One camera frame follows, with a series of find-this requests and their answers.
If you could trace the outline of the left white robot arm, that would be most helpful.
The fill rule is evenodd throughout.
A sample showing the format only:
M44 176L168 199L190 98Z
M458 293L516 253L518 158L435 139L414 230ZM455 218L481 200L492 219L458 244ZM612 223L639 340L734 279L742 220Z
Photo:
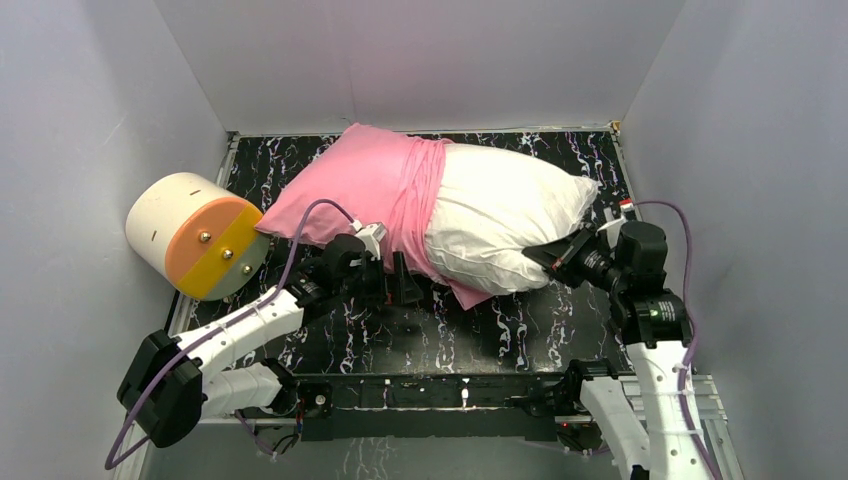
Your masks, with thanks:
M248 367L248 353L303 329L353 301L366 308L421 300L402 252L385 256L363 233L339 234L314 257L289 268L279 286L200 328L171 337L164 330L140 344L117 391L129 423L157 447L186 437L203 419L258 408L275 416L297 411L299 382L275 359Z

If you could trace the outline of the white pillow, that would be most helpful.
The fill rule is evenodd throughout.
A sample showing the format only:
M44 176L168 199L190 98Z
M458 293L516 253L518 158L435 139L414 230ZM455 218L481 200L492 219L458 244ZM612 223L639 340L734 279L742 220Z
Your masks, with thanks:
M543 268L522 251L573 233L598 181L506 149L452 143L445 153L424 237L433 268L484 296L548 285Z

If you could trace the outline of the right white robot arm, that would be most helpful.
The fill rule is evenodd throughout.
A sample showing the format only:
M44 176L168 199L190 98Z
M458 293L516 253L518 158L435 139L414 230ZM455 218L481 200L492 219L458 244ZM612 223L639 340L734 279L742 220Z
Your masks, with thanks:
M626 219L523 249L550 279L571 288L587 282L607 294L643 413L634 411L608 359L571 361L559 382L523 406L531 414L589 414L624 479L718 479L691 378L695 328L684 300L665 286L667 252L660 227Z

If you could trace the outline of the pink pillowcase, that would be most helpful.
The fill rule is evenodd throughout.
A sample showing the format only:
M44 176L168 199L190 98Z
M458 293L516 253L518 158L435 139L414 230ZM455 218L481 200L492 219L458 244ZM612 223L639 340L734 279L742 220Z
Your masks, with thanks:
M468 310L490 294L440 275L425 249L450 143L354 124L283 187L255 227L323 247L353 220L381 223L382 247L402 252L411 272L449 286Z

